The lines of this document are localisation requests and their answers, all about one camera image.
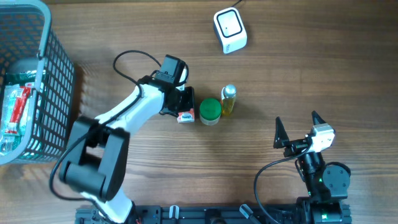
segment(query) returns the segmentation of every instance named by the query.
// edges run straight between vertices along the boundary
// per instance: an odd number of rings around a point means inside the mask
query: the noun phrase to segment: gray mesh basket
[[[0,0],[1,104],[5,74],[27,70],[37,74],[25,135],[17,148],[0,156],[0,165],[49,162],[61,156],[75,85],[73,64],[51,29],[48,7],[41,1]]]

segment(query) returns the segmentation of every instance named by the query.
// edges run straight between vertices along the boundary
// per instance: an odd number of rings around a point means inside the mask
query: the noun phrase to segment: item in basket
[[[0,124],[1,156],[14,150],[21,141],[21,135],[25,134],[19,131],[19,123],[29,95],[30,88],[26,86],[11,85],[4,89]]]
[[[25,83],[25,86],[32,88],[34,86],[34,84],[35,83]],[[22,113],[21,120],[19,121],[17,131],[21,136],[25,135],[25,132],[26,132],[27,114],[28,114],[29,104],[30,104],[31,99],[32,99],[32,96],[28,97],[26,104],[25,104],[24,112]]]
[[[21,72],[18,74],[7,73],[6,74],[6,83],[8,85],[15,85],[15,84],[25,84],[27,82],[35,82],[36,79],[36,70]],[[42,80],[45,78],[45,70],[43,70],[43,77]]]

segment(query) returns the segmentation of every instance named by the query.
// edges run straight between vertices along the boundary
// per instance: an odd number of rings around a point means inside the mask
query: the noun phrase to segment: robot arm
[[[112,222],[124,223],[134,212],[134,203],[126,197],[121,184],[126,172],[129,138],[157,113],[177,116],[184,108],[186,97],[184,84],[188,67],[184,61],[166,55],[155,77],[145,76],[138,83],[141,98],[93,135],[72,150],[62,163],[60,180],[85,198],[93,199]],[[95,119],[81,117],[72,127],[69,142],[96,130],[111,117],[130,105],[139,96],[136,89],[120,104]],[[86,146],[104,148],[102,158],[86,153]]]

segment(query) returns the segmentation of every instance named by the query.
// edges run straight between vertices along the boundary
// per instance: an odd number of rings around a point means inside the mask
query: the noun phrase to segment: small glass bottle
[[[221,107],[222,114],[228,116],[232,113],[236,100],[236,88],[234,85],[229,84],[221,91]]]

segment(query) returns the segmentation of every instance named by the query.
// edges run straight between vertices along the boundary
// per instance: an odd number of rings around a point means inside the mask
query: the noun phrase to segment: wood grain
[[[212,1],[223,1],[226,6],[234,4],[231,0],[43,0],[46,4],[76,4],[76,3],[118,3],[118,2],[212,2]]]
[[[50,6],[53,28],[82,79],[75,112],[94,117],[132,92],[111,66],[128,49],[186,61],[198,103],[219,98],[229,83],[237,86],[233,115],[216,126],[160,115],[146,122],[130,142],[127,195],[138,205],[254,203],[256,172],[283,156],[272,148],[275,117],[291,139],[302,138],[317,110],[337,130],[324,159],[352,169],[346,203],[354,223],[396,223],[398,4],[246,1],[239,11],[248,44],[230,55],[222,53],[211,24],[225,7],[223,1]],[[126,55],[118,67],[140,78],[156,64]],[[0,223],[73,221],[81,203],[50,194],[51,168],[0,167]],[[307,194],[291,162],[265,172],[259,189],[267,203],[294,203]],[[73,194],[60,184],[58,191]]]

